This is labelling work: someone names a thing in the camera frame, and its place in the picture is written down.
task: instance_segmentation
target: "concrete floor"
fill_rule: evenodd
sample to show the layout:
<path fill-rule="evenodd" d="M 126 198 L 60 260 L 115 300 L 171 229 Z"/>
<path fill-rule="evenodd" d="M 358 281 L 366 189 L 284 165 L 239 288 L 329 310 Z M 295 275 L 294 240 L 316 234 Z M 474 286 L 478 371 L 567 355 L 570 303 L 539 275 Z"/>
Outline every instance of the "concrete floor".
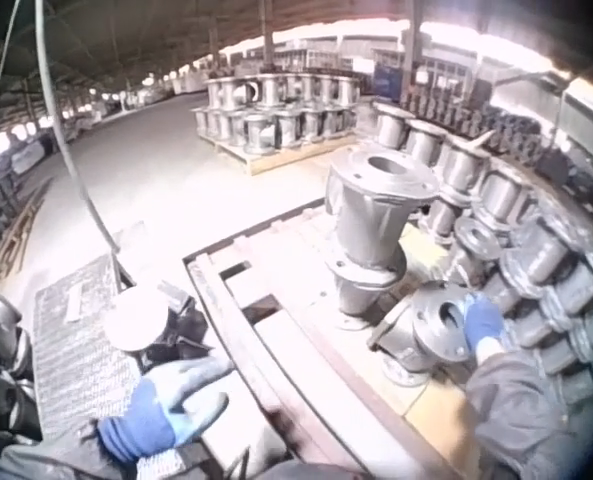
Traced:
<path fill-rule="evenodd" d="M 196 135 L 182 96 L 108 122 L 76 141 L 72 155 L 112 233 L 143 222 L 155 252 L 180 259 L 229 234 L 320 196 L 326 169 L 300 162 L 255 177 Z M 31 331 L 36 292 L 108 251 L 61 155 L 35 167 L 27 186 L 53 178 L 28 241 L 22 271 L 1 290 Z"/>

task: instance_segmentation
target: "stack of pipe fittings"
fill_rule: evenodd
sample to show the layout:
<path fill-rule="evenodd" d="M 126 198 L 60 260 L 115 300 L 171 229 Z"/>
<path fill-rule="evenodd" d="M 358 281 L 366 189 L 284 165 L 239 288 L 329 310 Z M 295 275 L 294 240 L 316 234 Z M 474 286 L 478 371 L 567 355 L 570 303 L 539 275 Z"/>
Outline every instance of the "stack of pipe fittings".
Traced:
<path fill-rule="evenodd" d="M 209 104 L 192 110 L 199 135 L 251 155 L 342 137 L 356 124 L 353 77 L 263 73 L 206 83 Z"/>
<path fill-rule="evenodd" d="M 433 281 L 403 298 L 374 329 L 370 348 L 383 350 L 385 375 L 401 387 L 427 383 L 441 365 L 470 359 L 461 305 L 467 289 Z"/>
<path fill-rule="evenodd" d="M 360 316 L 405 275 L 399 244 L 410 213 L 438 194 L 429 167 L 402 152 L 357 147 L 338 156 L 328 178 L 328 211 L 337 213 L 326 263 L 338 305 Z"/>

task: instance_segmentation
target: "hand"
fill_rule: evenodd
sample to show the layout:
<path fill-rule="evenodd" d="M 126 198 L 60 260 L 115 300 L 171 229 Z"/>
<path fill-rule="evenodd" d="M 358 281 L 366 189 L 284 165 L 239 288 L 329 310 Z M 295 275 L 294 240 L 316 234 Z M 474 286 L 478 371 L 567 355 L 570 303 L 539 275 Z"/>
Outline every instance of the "hand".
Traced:
<path fill-rule="evenodd" d="M 122 417 L 98 422 L 100 439 L 123 464 L 192 442 L 220 416 L 225 393 L 197 392 L 233 370 L 228 359 L 178 360 L 152 369 L 132 393 Z"/>
<path fill-rule="evenodd" d="M 498 307 L 482 293 L 467 294 L 463 314 L 465 339 L 473 352 L 483 338 L 500 338 L 503 332 L 503 315 Z"/>

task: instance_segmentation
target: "wooden pallet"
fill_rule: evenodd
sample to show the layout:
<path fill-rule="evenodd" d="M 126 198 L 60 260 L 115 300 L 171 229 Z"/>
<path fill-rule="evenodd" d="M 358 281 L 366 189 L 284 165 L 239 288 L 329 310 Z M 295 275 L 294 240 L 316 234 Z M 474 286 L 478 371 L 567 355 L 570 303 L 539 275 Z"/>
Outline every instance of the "wooden pallet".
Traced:
<path fill-rule="evenodd" d="M 326 140 L 320 143 L 303 145 L 295 150 L 279 150 L 272 155 L 251 155 L 246 153 L 242 147 L 233 147 L 226 142 L 214 140 L 202 134 L 198 134 L 198 136 L 214 145 L 217 152 L 225 152 L 236 160 L 241 161 L 248 175 L 258 175 L 259 173 L 267 172 L 283 165 L 332 152 L 337 148 L 356 142 L 354 135 L 347 135 L 346 137 Z"/>
<path fill-rule="evenodd" d="M 0 241 L 0 281 L 4 280 L 12 271 L 15 273 L 21 271 L 31 228 L 36 214 L 43 204 L 49 184 L 50 182 L 46 182 L 30 194 L 23 209 L 14 218 L 10 227 L 5 230 Z"/>
<path fill-rule="evenodd" d="M 333 220 L 321 208 L 305 209 L 300 215 L 292 212 L 291 218 L 265 222 L 262 228 L 252 227 L 189 256 L 186 261 L 190 277 L 215 331 L 227 348 L 227 335 L 242 341 L 241 332 L 250 330 L 251 325 L 271 360 L 361 464 L 365 464 L 369 446 L 361 446 L 367 451 L 364 456 L 357 455 L 348 446 L 351 431 L 345 430 L 342 422 L 333 426 L 334 420 L 328 417 L 330 412 L 334 415 L 333 405 L 348 408 L 352 404 L 352 416 L 367 418 L 353 403 L 355 398 L 386 430 L 379 431 L 372 425 L 371 441 L 395 438 L 417 463 L 431 471 L 427 478 L 450 477 L 456 472 L 474 478 L 478 448 L 472 435 L 473 422 L 465 413 L 463 391 L 447 378 L 436 378 L 420 388 L 395 386 L 383 373 L 380 355 L 366 347 L 372 327 L 338 311 L 333 278 L 322 256 L 324 239 L 331 228 Z M 414 261 L 410 262 L 406 278 L 372 309 L 372 320 L 378 321 L 398 298 L 416 288 L 420 283 L 417 269 L 427 270 L 445 254 L 411 226 L 401 243 Z M 237 305 L 236 317 L 232 304 Z M 265 375 L 263 362 L 241 356 L 243 361 L 251 361 L 257 375 Z M 245 378 L 242 370 L 239 373 Z M 318 386 L 312 383 L 312 375 L 318 379 Z M 256 395 L 253 381 L 246 380 Z M 257 400 L 263 407 L 262 399 Z M 320 446 L 315 435 L 311 436 Z M 385 444 L 379 443 L 384 462 L 395 450 L 391 443 L 387 448 Z"/>

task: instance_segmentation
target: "metal mesh plate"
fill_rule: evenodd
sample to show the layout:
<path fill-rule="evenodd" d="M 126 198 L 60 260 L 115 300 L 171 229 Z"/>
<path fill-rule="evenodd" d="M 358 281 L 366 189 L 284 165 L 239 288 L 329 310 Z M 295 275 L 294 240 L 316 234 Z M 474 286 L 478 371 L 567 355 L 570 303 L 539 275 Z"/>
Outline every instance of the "metal mesh plate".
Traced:
<path fill-rule="evenodd" d="M 34 373 L 43 436 L 53 439 L 85 418 L 120 415 L 141 374 L 105 338 L 102 315 L 119 292 L 112 255 L 90 262 L 35 297 Z M 70 296 L 80 294 L 72 314 Z M 161 478 L 184 465 L 175 451 L 143 460 L 139 478 Z"/>

